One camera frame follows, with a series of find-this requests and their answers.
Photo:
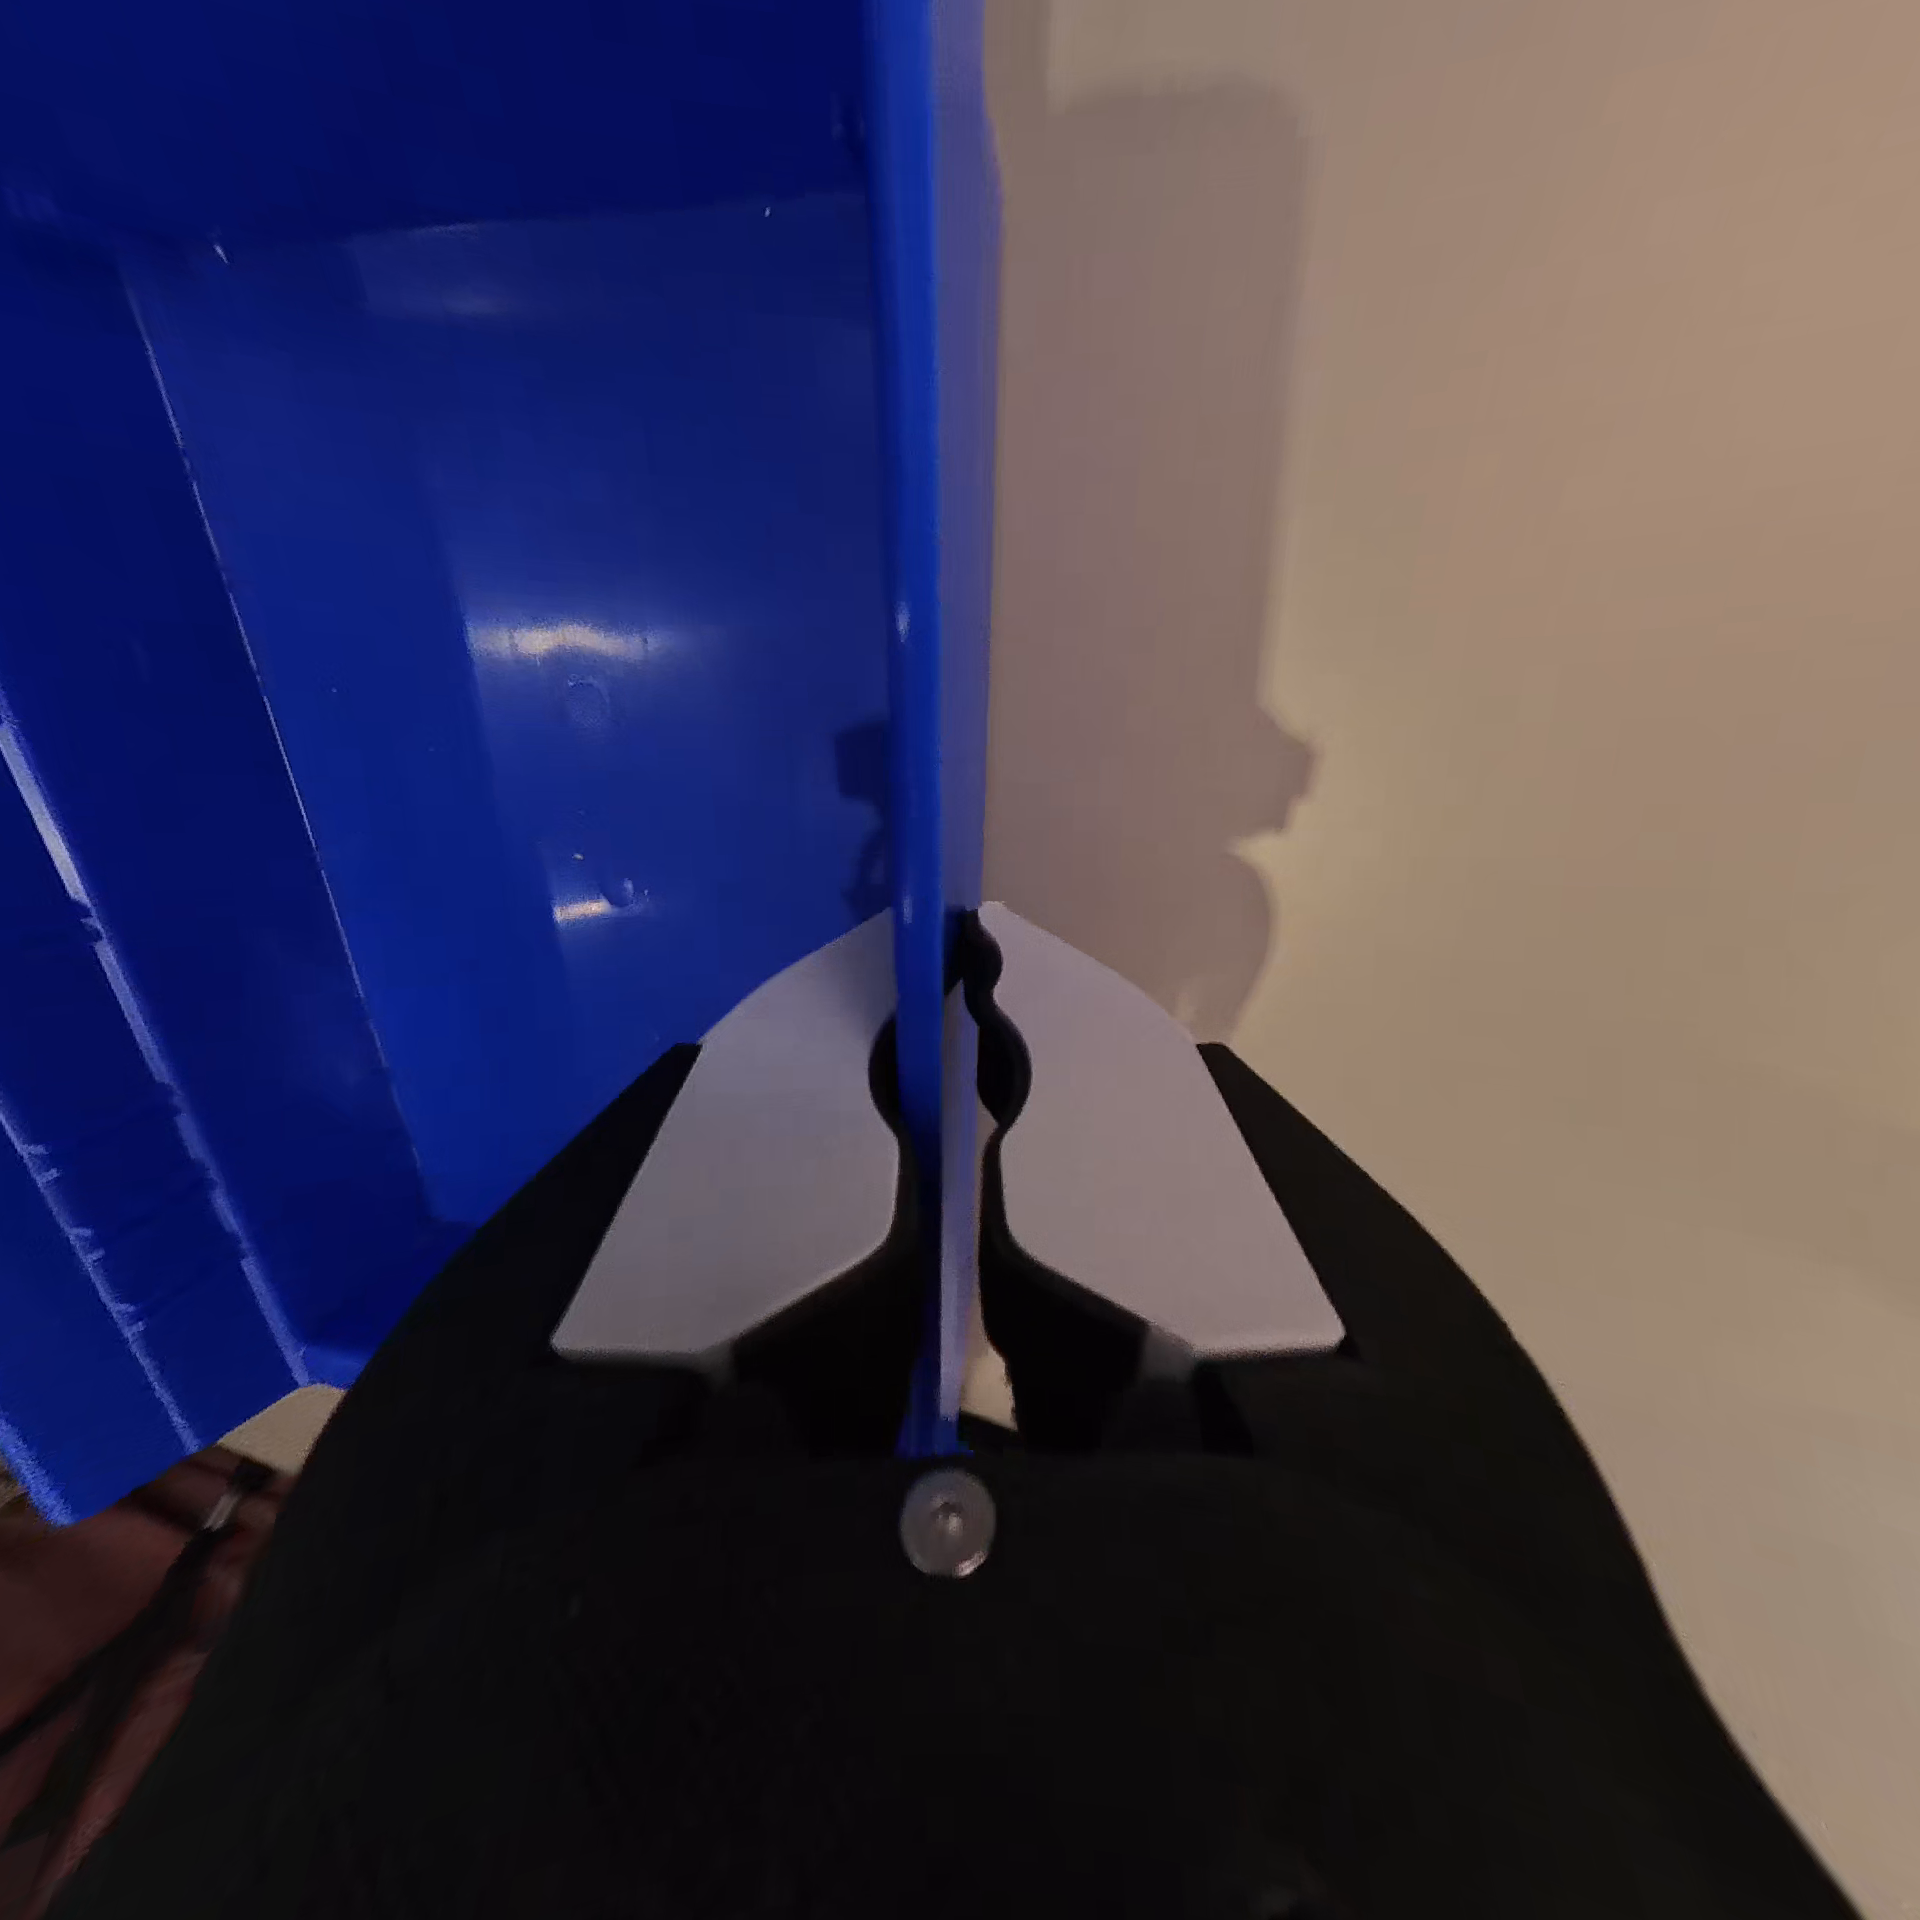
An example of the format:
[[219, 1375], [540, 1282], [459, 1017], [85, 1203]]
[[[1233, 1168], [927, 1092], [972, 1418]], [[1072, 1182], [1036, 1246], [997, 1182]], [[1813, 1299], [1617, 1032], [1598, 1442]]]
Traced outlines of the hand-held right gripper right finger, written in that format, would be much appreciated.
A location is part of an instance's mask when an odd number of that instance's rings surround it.
[[1194, 1032], [1056, 932], [978, 909], [985, 1023], [1010, 1027], [996, 1121], [1010, 1250], [1181, 1364], [1315, 1359], [1326, 1307]]

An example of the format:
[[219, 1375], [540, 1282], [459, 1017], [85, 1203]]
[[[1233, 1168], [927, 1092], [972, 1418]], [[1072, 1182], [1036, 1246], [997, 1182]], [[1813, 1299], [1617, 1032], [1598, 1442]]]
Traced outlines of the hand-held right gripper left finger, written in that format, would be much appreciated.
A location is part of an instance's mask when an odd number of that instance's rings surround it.
[[913, 1168], [873, 1092], [896, 1017], [896, 920], [855, 920], [756, 982], [691, 1049], [553, 1351], [719, 1364], [788, 1307], [821, 1307], [902, 1222]]

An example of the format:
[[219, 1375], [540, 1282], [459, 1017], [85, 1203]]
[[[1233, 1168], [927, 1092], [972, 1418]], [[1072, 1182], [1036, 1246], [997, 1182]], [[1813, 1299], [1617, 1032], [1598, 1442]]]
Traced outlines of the blue plastic bin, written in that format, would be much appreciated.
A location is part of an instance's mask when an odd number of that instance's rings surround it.
[[985, 3], [7, 3], [7, 1467], [85, 1520], [978, 903]]

